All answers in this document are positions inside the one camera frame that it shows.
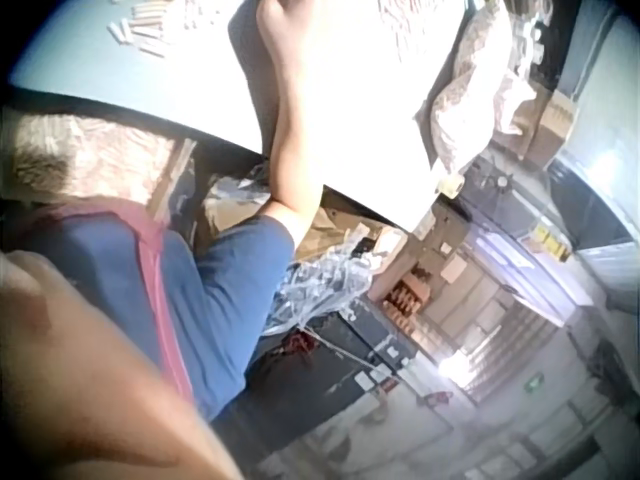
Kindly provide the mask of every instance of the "person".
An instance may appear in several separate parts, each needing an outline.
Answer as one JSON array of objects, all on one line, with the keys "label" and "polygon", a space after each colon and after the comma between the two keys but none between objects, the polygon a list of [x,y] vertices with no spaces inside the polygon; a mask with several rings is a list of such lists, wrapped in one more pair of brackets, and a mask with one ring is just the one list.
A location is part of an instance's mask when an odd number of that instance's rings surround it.
[{"label": "person", "polygon": [[207,422],[244,388],[320,203],[331,5],[258,6],[280,100],[256,216],[194,258],[130,206],[56,207],[0,254],[3,418],[54,478],[240,477]]}]

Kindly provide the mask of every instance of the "finger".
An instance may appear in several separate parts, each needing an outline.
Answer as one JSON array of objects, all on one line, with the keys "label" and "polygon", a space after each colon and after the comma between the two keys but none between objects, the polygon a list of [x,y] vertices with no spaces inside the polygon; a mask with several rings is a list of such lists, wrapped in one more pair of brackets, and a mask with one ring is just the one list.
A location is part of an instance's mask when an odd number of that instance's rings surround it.
[{"label": "finger", "polygon": [[2,328],[24,326],[30,334],[44,335],[51,329],[47,301],[38,280],[20,267],[21,260],[20,252],[0,253]]},{"label": "finger", "polygon": [[276,20],[284,14],[285,5],[282,3],[286,0],[261,0],[258,5],[258,18]]}]

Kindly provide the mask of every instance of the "light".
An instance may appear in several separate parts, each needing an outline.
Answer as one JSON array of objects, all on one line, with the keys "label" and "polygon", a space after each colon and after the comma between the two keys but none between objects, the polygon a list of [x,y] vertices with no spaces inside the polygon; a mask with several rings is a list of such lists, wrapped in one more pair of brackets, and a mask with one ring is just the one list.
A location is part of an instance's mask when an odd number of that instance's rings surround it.
[{"label": "light", "polygon": [[589,183],[599,188],[602,193],[611,196],[618,163],[618,157],[613,151],[600,155],[598,159],[586,169]]},{"label": "light", "polygon": [[462,353],[462,350],[458,350],[438,365],[440,375],[450,378],[456,382],[460,388],[466,387],[471,383],[471,380],[473,380],[473,374],[470,370],[471,365],[469,359]]}]

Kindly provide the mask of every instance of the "blue sleeve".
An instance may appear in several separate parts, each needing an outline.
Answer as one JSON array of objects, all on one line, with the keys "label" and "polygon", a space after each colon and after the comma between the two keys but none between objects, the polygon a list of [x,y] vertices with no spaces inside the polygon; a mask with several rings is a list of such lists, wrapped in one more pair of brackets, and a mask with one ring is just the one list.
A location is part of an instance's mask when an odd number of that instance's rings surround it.
[{"label": "blue sleeve", "polygon": [[222,232],[207,253],[196,258],[217,343],[241,375],[294,250],[280,222],[258,215]]}]

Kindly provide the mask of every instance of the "pillow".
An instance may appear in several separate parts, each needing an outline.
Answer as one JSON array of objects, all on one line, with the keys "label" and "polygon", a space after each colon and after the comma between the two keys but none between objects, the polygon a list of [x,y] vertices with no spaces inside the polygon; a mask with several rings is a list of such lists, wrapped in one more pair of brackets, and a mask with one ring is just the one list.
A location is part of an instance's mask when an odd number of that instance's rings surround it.
[{"label": "pillow", "polygon": [[494,95],[495,91],[487,90],[474,72],[468,71],[433,102],[433,144],[449,173],[461,170],[489,144],[493,136]]},{"label": "pillow", "polygon": [[495,129],[507,135],[522,135],[522,130],[513,125],[513,116],[522,102],[536,98],[537,92],[529,83],[507,69],[502,85],[493,99]]},{"label": "pillow", "polygon": [[454,77],[475,71],[486,78],[487,89],[500,87],[511,56],[511,19],[503,0],[489,0],[464,31],[453,65]]}]

